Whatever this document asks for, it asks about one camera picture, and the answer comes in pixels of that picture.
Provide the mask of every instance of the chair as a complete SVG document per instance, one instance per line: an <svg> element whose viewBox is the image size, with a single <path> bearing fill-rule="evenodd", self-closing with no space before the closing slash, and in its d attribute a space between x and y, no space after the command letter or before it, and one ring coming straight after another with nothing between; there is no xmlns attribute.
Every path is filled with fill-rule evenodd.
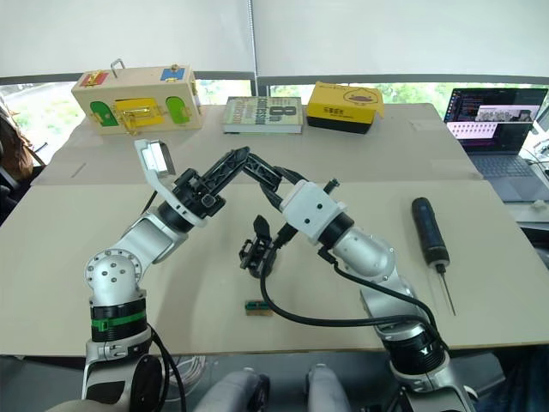
<svg viewBox="0 0 549 412"><path fill-rule="evenodd" d="M0 162L3 158L3 146L0 142ZM11 211L17 206L17 201L9 197L12 191L17 191L19 184L0 165L0 225L6 220Z"/></svg>

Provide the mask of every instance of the screwdriver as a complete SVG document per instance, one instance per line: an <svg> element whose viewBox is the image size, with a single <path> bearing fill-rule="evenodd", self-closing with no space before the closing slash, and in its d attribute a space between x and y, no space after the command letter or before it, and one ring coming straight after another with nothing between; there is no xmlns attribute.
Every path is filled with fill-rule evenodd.
<svg viewBox="0 0 549 412"><path fill-rule="evenodd" d="M448 284L446 283L446 266L449 265L449 254L443 237L438 229L435 220L435 212L432 210L431 203L425 197L418 197L412 202L412 216L416 229L418 230L419 242L423 257L430 268L434 268L443 278L444 288L448 296L449 304L455 316L454 302L449 294Z"/></svg>

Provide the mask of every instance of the wire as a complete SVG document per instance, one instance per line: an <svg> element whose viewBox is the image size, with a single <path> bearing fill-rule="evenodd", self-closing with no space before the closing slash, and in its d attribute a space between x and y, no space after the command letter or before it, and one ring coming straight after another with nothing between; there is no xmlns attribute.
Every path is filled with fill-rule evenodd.
<svg viewBox="0 0 549 412"><path fill-rule="evenodd" d="M187 397L188 395L190 395L195 389L196 387L202 382L202 376L198 379L198 381L193 385L192 388L189 389L188 392L185 393L185 396ZM176 402L179 400L180 397L173 397L171 399L166 399L166 402L167 403L170 403L170 402Z"/></svg>
<svg viewBox="0 0 549 412"><path fill-rule="evenodd" d="M156 330L154 330L154 328L150 324L148 324L148 327L151 328L151 331L153 333L153 335L152 335L153 342L156 343L156 345L160 349L160 353L162 354L162 360L167 361L170 364L170 367L172 368L173 373L175 375L175 379L178 381L178 389L179 389L179 396L180 396L179 400L181 402L181 411L186 412L187 411L187 403L185 401L185 389L184 389L183 381L181 380L181 375L179 375L178 367L175 364L175 361L173 360L172 356L170 355L170 353L166 349L166 346L164 346L164 343L160 339L160 336L156 333Z"/></svg>
<svg viewBox="0 0 549 412"><path fill-rule="evenodd" d="M145 203L145 207L143 208L141 214L145 213L145 212L147 211L147 209L151 207L151 204L153 203L153 200L154 200L154 198L156 197L156 195L158 195L158 192L157 192L157 191L153 191L153 194L152 194L151 197L147 200L147 203Z"/></svg>
<svg viewBox="0 0 549 412"><path fill-rule="evenodd" d="M168 396L168 388L170 386L170 365L168 363L168 359L164 356L162 356L162 364L164 365L164 384L162 386L162 394L160 395L160 400L158 401L158 405L156 405L156 408L154 409L156 412L160 412L164 407L164 402L166 401L166 398Z"/></svg>
<svg viewBox="0 0 549 412"><path fill-rule="evenodd" d="M270 258L270 254L275 251L274 248L271 248L268 252L267 259ZM385 316L381 318L361 318L361 319L321 319L321 318L307 318L304 316L296 315L295 313L291 313L288 311L285 311L281 307L278 307L270 298L267 292L267 285L266 285L266 274L267 271L265 270L265 266L263 266L263 269L260 274L259 279L259 286L261 289L261 295L263 297L263 300L267 303L268 307L279 316L282 316L283 318L286 318L288 320L291 320L293 322L296 322L298 324L308 324L311 326L323 326L323 327L331 327L331 328L353 328L357 326L377 326L380 324L395 324L399 322L418 322L423 325L425 328L425 331L429 334L431 334L434 338L442 339L440 338L438 332L432 327L432 325L428 324L424 318L421 316L416 315L395 315L395 316Z"/></svg>
<svg viewBox="0 0 549 412"><path fill-rule="evenodd" d="M527 148L522 148L522 150L524 150L525 152L529 153L532 157L534 157L535 161L532 162L533 165L537 165L538 168L540 169L541 171L541 174L543 174L543 176L549 180L549 176L546 175L546 169L544 169L543 167L541 167L540 163L544 163L543 161L540 161L540 159L538 159L538 156L536 156L535 154L533 154L531 151L529 151Z"/></svg>
<svg viewBox="0 0 549 412"><path fill-rule="evenodd" d="M408 303L411 303L411 304L416 305L417 307L421 308L425 312L427 317L429 318L429 322L431 323L432 327L435 330L438 330L437 322L435 321L435 316L432 314L432 311L429 308L429 306L427 306L421 300L417 300L417 299L415 299L411 296L407 296L405 294L400 294L400 293L394 291L393 289L386 288L384 286L378 285L377 283L370 282L370 281L367 281L366 279L362 279L362 278L357 277L355 275L351 275L350 273L344 272L343 270L341 270L339 268L339 264L337 263L337 261L335 261L333 263L333 265L334 265L335 273L337 273L339 276L342 276L342 277L348 279L351 282L359 283L363 286L366 286L368 288L377 290L378 292L381 292L383 294L388 294L389 296L393 296L394 298L404 300Z"/></svg>
<svg viewBox="0 0 549 412"><path fill-rule="evenodd" d="M181 376L181 379L183 380L185 386L193 385L197 380L200 379L200 377L204 373L204 369L206 366L206 356L193 356L188 360L179 362L178 369L182 365L186 365L188 363L190 363L189 368L184 373L182 373ZM172 378L170 378L170 383L172 385L177 384L176 380Z"/></svg>

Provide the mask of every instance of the book cover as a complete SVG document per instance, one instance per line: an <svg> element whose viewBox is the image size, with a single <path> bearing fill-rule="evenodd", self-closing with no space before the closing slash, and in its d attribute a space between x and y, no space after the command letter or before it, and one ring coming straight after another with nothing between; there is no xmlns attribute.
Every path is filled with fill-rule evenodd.
<svg viewBox="0 0 549 412"><path fill-rule="evenodd" d="M229 97L223 117L226 133L301 133L299 97Z"/></svg>

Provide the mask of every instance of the black cable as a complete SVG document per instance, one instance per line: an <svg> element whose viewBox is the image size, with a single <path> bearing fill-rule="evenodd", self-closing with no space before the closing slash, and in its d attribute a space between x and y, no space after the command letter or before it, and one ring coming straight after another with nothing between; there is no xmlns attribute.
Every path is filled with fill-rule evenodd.
<svg viewBox="0 0 549 412"><path fill-rule="evenodd" d="M438 330L437 328L437 322L435 321L435 316L432 314L431 309L429 306L427 306L425 303L423 303L421 300L415 299L411 296L407 296L405 294L399 294L398 292L394 291L393 289L386 288L384 286L378 285L377 283L367 281L366 279L362 279L360 277L357 277L355 275L351 275L350 273L344 272L339 268L339 264L337 261L333 263L335 273L337 273L339 276L342 276L346 279L348 279L351 282L359 283L363 286L366 286L368 288L377 290L378 292L381 292L383 294L388 294L389 296L393 296L394 298L397 298L399 300L404 300L408 303L411 303L413 305L416 305L417 307L421 308L423 312L427 315L429 318L429 322L431 323L432 327L435 330Z"/></svg>
<svg viewBox="0 0 549 412"><path fill-rule="evenodd" d="M173 370L173 376L175 376L175 380L178 381L179 401L181 402L181 411L186 412L187 403L185 399L185 389L183 386L183 380L181 379L181 375L179 374L178 367L175 364L175 361L173 360L172 356L166 349L166 346L164 346L164 343L162 343L160 336L156 333L156 330L154 330L150 324L148 325L148 327L151 328L151 331L153 332L152 339L153 339L153 342L156 343L156 346L158 346L158 348L160 349L160 353L162 354L162 359L166 360L170 364L170 367Z"/></svg>
<svg viewBox="0 0 549 412"><path fill-rule="evenodd" d="M541 174L543 174L543 176L549 180L549 176L546 175L546 170L541 167L540 163L543 163L543 161L540 161L540 159L538 159L538 156L536 156L535 154L533 154L531 151L529 151L527 148L522 148L522 150L524 150L525 152L528 152L532 157L534 157L535 161L532 162L532 164L535 164L535 165L538 165L538 168L540 169L541 171Z"/></svg>
<svg viewBox="0 0 549 412"><path fill-rule="evenodd" d="M151 197L147 200L147 203L145 203L145 207L143 208L141 214L145 213L148 208L151 207L151 204L153 203L154 198L158 195L157 191L154 191Z"/></svg>
<svg viewBox="0 0 549 412"><path fill-rule="evenodd" d="M267 259L270 258L270 254L275 251L274 248L270 249L267 255ZM277 315L282 316L288 320L296 322L298 324L308 324L311 326L323 326L323 327L332 327L332 328L352 328L357 326L377 326L380 324L395 324L400 322L418 322L423 325L425 331L429 333L434 338L442 341L438 332L428 324L424 318L421 316L415 315L395 315L395 316L385 316L382 318L362 318L362 319L320 319L320 318L306 318L304 316L296 315L295 313L287 312L281 307L278 307L270 298L267 293L266 285L266 270L261 271L261 276L259 279L259 285L261 289L261 295L263 300L267 303L268 307Z"/></svg>
<svg viewBox="0 0 549 412"><path fill-rule="evenodd" d="M168 388L170 386L170 364L164 355L162 355L162 363L164 365L164 386L162 387L162 394L160 395L158 405L156 405L156 408L154 409L155 412L160 412L164 407L164 403L168 396Z"/></svg>

